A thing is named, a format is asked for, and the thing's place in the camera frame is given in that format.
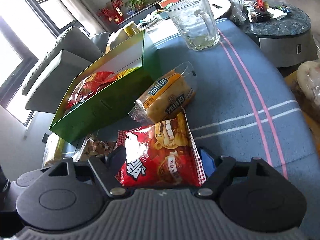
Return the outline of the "brown mushroom snack bag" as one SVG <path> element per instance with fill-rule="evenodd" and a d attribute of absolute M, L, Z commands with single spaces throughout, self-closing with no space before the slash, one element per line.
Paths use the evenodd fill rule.
<path fill-rule="evenodd" d="M 115 147 L 114 141 L 100 141 L 95 135 L 89 135 L 80 148 L 79 161 L 85 161 L 92 156 L 108 156 Z"/>

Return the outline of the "clear toast bread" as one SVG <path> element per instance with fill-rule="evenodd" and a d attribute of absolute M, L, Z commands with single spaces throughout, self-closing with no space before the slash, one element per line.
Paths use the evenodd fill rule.
<path fill-rule="evenodd" d="M 52 133 L 47 139 L 42 167 L 52 166 L 61 160 L 64 145 L 65 141 L 55 133 Z"/>

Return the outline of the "red monkey snack bag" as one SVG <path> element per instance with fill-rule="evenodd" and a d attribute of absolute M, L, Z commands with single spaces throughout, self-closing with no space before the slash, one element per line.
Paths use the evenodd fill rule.
<path fill-rule="evenodd" d="M 185 111 L 154 125 L 118 132 L 126 158 L 116 178 L 125 187 L 199 187 L 206 181 Z"/>

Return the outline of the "red rice cracker bag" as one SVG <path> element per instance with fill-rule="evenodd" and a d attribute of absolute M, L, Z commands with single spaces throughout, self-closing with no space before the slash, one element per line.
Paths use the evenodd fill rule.
<path fill-rule="evenodd" d="M 71 96 L 68 99 L 65 109 L 71 109 L 74 105 L 79 103 L 81 100 L 85 100 L 88 96 L 92 96 L 97 88 L 100 86 L 100 82 L 95 80 L 87 81 L 82 80 L 76 88 L 73 90 Z"/>

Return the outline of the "orange bread roll packet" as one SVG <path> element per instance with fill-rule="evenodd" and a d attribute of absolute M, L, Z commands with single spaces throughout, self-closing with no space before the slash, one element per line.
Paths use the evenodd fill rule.
<path fill-rule="evenodd" d="M 141 125 L 174 118 L 193 99 L 197 77 L 184 62 L 157 79 L 134 103 L 129 116 Z"/>

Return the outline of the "green snack bag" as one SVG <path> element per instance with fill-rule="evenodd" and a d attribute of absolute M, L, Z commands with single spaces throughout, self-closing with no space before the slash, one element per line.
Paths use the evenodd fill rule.
<path fill-rule="evenodd" d="M 76 109 L 76 108 L 79 107 L 80 105 L 81 105 L 81 103 L 74 104 L 74 105 L 71 107 L 70 111 Z"/>

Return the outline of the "blue checked tablecloth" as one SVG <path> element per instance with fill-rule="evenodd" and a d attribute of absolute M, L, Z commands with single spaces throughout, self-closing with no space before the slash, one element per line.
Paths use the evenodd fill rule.
<path fill-rule="evenodd" d="M 242 161 L 261 157 L 295 183 L 319 182 L 310 129 L 284 79 L 230 20 L 218 20 L 217 28 L 218 45 L 203 51 L 188 49 L 180 34 L 152 40 L 162 75 L 193 65 L 197 90 L 186 112 L 196 144 Z M 100 129 L 110 138 L 137 126 L 128 113 Z"/>

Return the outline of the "plastic bag at right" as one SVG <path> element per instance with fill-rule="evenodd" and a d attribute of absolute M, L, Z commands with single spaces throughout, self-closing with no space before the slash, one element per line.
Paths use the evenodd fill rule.
<path fill-rule="evenodd" d="M 319 60 L 302 63 L 297 70 L 297 82 L 309 102 L 309 114 L 319 122 Z"/>

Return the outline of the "yellow tin can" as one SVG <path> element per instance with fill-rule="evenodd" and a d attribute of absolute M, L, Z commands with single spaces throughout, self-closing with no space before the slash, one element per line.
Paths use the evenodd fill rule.
<path fill-rule="evenodd" d="M 140 29 L 136 26 L 134 21 L 131 21 L 123 26 L 123 30 L 128 35 L 128 37 L 132 37 L 140 32 Z"/>

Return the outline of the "dark round marble table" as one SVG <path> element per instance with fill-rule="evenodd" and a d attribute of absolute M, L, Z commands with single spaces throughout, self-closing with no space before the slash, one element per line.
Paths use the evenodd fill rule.
<path fill-rule="evenodd" d="M 271 17 L 258 23 L 246 20 L 239 28 L 277 68 L 291 67 L 306 61 L 311 40 L 310 17 L 298 7 L 284 2 L 269 1 L 268 5 L 272 9 L 283 5 L 290 12 L 280 20 Z"/>

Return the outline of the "white round coffee table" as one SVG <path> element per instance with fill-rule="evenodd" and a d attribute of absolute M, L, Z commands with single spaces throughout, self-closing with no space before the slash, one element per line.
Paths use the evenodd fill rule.
<path fill-rule="evenodd" d="M 229 0 L 208 0 L 210 3 L 211 10 L 214 14 L 214 18 L 220 19 L 220 18 L 229 18 L 231 15 L 231 3 Z M 147 14 L 147 16 L 140 20 L 139 23 L 137 23 L 137 27 L 139 29 L 145 29 L 148 28 L 148 25 L 150 25 L 152 22 L 157 23 L 158 21 L 167 20 L 170 17 L 168 14 L 163 12 L 157 12 L 157 10 L 152 11 L 151 13 Z"/>

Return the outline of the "clear glass mug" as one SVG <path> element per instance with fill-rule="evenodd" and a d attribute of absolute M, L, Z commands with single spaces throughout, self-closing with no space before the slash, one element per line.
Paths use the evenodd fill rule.
<path fill-rule="evenodd" d="M 218 44 L 220 35 L 208 0 L 181 0 L 166 12 L 189 49 L 199 51 Z"/>

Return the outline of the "potted green plant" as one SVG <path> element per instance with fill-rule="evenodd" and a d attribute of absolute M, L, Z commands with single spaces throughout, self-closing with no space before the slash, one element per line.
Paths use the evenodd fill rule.
<path fill-rule="evenodd" d="M 125 6 L 130 6 L 131 9 L 142 10 L 145 8 L 148 0 L 127 0 Z"/>

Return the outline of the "orange box on table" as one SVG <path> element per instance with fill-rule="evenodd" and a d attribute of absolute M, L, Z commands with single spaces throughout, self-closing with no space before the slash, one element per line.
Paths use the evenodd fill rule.
<path fill-rule="evenodd" d="M 161 0 L 160 2 L 159 2 L 159 6 L 161 7 L 161 8 L 165 8 L 167 5 L 169 5 L 169 4 L 171 4 L 171 3 L 176 3 L 176 2 L 178 2 L 179 0 Z"/>

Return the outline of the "black window frame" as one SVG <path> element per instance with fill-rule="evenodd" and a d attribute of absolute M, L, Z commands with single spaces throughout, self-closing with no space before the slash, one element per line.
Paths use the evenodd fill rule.
<path fill-rule="evenodd" d="M 82 27 L 61 0 L 1 0 L 1 104 L 71 26 Z"/>

